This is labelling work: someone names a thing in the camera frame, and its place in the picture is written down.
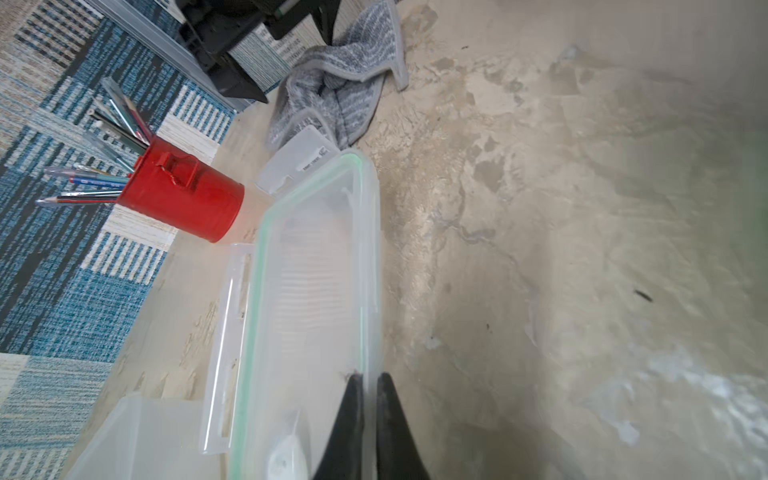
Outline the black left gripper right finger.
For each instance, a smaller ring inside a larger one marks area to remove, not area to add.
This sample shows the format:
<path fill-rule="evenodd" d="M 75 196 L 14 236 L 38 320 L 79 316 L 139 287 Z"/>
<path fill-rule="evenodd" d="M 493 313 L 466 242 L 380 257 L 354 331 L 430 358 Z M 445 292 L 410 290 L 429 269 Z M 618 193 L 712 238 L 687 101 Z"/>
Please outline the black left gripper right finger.
<path fill-rule="evenodd" d="M 389 373 L 377 381 L 376 417 L 378 478 L 429 480 Z"/>

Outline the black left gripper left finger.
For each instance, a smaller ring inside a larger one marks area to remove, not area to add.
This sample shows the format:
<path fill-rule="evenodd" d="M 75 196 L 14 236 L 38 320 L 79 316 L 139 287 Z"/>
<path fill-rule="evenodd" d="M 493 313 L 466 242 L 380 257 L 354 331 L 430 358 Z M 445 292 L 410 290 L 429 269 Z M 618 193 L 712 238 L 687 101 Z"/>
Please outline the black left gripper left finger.
<path fill-rule="evenodd" d="M 362 478 L 364 433 L 363 376 L 351 375 L 347 381 L 336 419 L 314 480 Z"/>

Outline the clear lid green rim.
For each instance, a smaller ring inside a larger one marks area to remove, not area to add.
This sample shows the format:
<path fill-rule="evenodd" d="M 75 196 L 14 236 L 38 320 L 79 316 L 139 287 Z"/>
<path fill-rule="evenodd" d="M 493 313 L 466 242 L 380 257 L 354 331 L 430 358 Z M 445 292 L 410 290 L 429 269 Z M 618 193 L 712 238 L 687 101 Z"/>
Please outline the clear lid green rim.
<path fill-rule="evenodd" d="M 281 147 L 273 204 L 232 247 L 199 448 L 231 479 L 313 479 L 349 377 L 363 376 L 362 478 L 376 475 L 381 223 L 371 160 L 314 127 Z"/>

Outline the grey striped cloth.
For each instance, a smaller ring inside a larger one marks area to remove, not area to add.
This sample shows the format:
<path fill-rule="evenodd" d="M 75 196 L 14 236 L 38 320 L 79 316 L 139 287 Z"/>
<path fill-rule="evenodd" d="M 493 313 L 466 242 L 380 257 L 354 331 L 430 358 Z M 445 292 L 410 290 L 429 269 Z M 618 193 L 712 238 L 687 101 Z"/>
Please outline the grey striped cloth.
<path fill-rule="evenodd" d="M 275 152 L 312 126 L 344 150 L 368 130 L 385 77 L 409 85 L 401 20 L 393 1 L 367 7 L 331 46 L 312 47 L 278 88 L 266 136 Z"/>

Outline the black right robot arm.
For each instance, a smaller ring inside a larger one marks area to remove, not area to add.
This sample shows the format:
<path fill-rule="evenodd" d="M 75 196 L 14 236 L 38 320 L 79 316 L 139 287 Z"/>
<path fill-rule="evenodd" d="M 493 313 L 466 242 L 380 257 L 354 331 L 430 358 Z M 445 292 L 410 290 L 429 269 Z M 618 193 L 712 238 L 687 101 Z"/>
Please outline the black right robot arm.
<path fill-rule="evenodd" d="M 259 26 L 265 27 L 273 39 L 281 40 L 307 16 L 312 17 L 322 40 L 330 45 L 340 4 L 339 0 L 180 0 L 175 6 L 183 17 L 179 35 L 218 92 L 228 98 L 267 103 L 266 93 L 230 51 Z"/>

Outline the red pencil cup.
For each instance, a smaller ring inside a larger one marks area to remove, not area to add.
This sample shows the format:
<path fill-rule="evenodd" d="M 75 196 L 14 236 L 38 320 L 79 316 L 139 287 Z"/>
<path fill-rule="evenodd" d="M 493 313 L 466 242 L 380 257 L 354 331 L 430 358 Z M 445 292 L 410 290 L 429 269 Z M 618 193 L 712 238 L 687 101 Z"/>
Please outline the red pencil cup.
<path fill-rule="evenodd" d="M 232 227 L 244 196 L 244 185 L 156 136 L 117 203 L 216 243 Z"/>

